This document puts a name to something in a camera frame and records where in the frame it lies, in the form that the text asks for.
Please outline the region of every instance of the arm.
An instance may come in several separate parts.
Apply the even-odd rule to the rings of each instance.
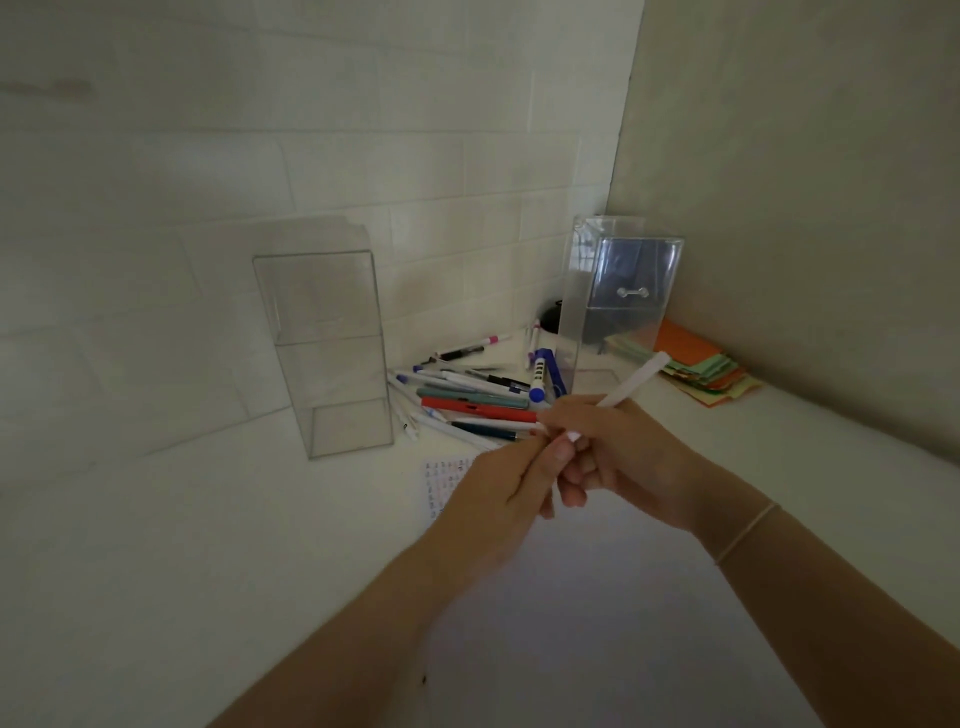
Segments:
[[[574,455],[531,438],[476,458],[430,529],[210,726],[372,725],[407,656],[456,595],[509,558]]]
[[[716,558],[770,503],[633,402],[597,399],[564,398],[541,415],[589,437],[560,479],[566,505],[612,490]],[[720,568],[827,726],[960,725],[960,652],[789,514],[771,511]]]

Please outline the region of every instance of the drawer handle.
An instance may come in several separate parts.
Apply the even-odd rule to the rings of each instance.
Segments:
[[[637,290],[632,291],[621,286],[620,288],[616,289],[616,295],[621,299],[625,299],[627,296],[640,296],[642,299],[645,299],[650,295],[650,291],[648,291],[646,288],[638,288]]]

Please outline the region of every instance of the stack of colored paper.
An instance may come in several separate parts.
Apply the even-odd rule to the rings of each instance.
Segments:
[[[632,359],[645,360],[651,355],[629,333],[608,336],[607,344]],[[666,319],[654,349],[670,354],[671,361],[662,372],[670,383],[707,407],[736,400],[760,386],[719,347]]]

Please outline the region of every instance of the thin string bracelet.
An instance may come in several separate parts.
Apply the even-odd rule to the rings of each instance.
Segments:
[[[730,545],[724,548],[723,551],[720,552],[720,555],[717,556],[716,561],[714,561],[713,564],[715,566],[720,566],[720,563],[724,559],[726,559],[728,556],[730,556],[731,552],[735,548],[740,546],[740,542],[742,542],[745,538],[747,538],[747,536],[750,535],[750,532],[753,531],[760,524],[760,522],[763,521],[763,519],[765,519],[771,513],[776,511],[778,508],[780,508],[780,505],[778,503],[774,503],[774,502],[769,503],[766,508],[760,511],[760,513],[756,516],[756,518],[754,518],[752,521],[750,521],[747,524],[746,528],[740,531],[739,535],[737,535],[737,537],[731,541]]]

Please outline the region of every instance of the red pen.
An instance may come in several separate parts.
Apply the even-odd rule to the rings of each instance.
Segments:
[[[485,417],[488,420],[511,420],[515,423],[534,423],[537,413],[526,409],[498,407],[495,404],[474,404],[468,401],[442,400],[439,397],[423,397],[420,404],[434,409],[448,409],[453,412],[466,412],[470,415]]]

